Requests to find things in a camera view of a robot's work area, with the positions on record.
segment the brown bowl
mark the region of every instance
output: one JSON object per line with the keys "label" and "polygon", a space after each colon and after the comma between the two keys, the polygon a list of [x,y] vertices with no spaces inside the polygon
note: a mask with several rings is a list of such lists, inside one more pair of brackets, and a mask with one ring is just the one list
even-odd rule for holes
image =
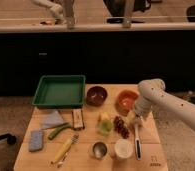
{"label": "brown bowl", "polygon": [[105,88],[100,86],[91,87],[86,96],[86,102],[92,106],[101,106],[106,100],[108,93]]}
{"label": "brown bowl", "polygon": [[128,113],[132,109],[134,102],[137,98],[138,94],[133,91],[130,90],[122,91],[117,97],[116,103],[118,109],[124,112],[125,114]]}

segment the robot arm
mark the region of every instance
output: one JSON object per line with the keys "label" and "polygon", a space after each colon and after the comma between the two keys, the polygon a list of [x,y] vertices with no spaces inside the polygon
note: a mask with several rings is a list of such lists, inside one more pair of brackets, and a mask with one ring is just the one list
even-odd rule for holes
{"label": "robot arm", "polygon": [[135,101],[133,111],[138,116],[146,116],[151,106],[158,105],[165,111],[173,113],[195,131],[195,105],[166,93],[165,84],[160,79],[144,80],[138,84],[139,98]]}
{"label": "robot arm", "polygon": [[63,20],[63,7],[57,3],[49,0],[31,0],[34,4],[45,7],[50,10],[53,17],[62,21]]}

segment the wall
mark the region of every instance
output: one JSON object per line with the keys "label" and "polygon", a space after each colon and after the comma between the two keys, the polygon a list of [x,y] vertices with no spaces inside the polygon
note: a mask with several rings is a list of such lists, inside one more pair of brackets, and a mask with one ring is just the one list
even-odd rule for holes
{"label": "wall", "polygon": [[195,90],[195,31],[0,34],[0,96],[33,95],[45,74],[84,74],[87,83],[159,77],[167,90]]}

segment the small metal bowl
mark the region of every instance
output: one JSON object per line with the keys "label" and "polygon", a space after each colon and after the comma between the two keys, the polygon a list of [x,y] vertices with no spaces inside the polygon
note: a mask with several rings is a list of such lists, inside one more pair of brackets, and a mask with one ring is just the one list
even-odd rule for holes
{"label": "small metal bowl", "polygon": [[106,100],[108,93],[105,88],[94,86],[87,92],[86,102],[92,106],[101,106]]}
{"label": "small metal bowl", "polygon": [[107,153],[107,146],[103,142],[96,142],[92,150],[95,158],[102,159]]}

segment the wooden tabletop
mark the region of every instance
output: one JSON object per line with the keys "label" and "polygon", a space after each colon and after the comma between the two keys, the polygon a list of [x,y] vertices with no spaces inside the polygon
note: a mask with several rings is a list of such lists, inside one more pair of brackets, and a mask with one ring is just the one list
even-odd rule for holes
{"label": "wooden tabletop", "polygon": [[[94,85],[86,85],[86,91]],[[75,143],[63,166],[57,168],[57,165],[51,165],[50,162],[61,147],[62,143],[72,137],[75,132],[70,129],[63,130],[52,141],[47,136],[52,129],[44,132],[44,148],[38,152],[28,151],[28,142],[30,131],[40,129],[40,122],[51,112],[51,110],[34,109],[32,119],[29,123],[23,143],[14,166],[15,171],[167,171],[167,163],[163,154],[162,146],[156,129],[152,113],[146,120],[143,120],[143,126],[139,129],[141,139],[142,159],[138,161],[135,152],[128,160],[117,162],[112,159],[110,153],[113,152],[115,142],[121,138],[120,134],[112,131],[109,136],[100,135],[97,132],[97,123],[100,113],[107,112],[112,117],[119,115],[116,110],[115,101],[122,90],[137,91],[137,85],[133,84],[101,84],[108,92],[108,97],[101,107],[92,107],[87,104],[83,106],[83,117],[85,129],[78,131],[79,140]],[[68,122],[72,123],[72,110],[59,110],[61,116]],[[134,134],[128,138],[134,146]],[[102,160],[94,159],[89,154],[91,146],[97,142],[105,142],[108,147],[108,153]]]}

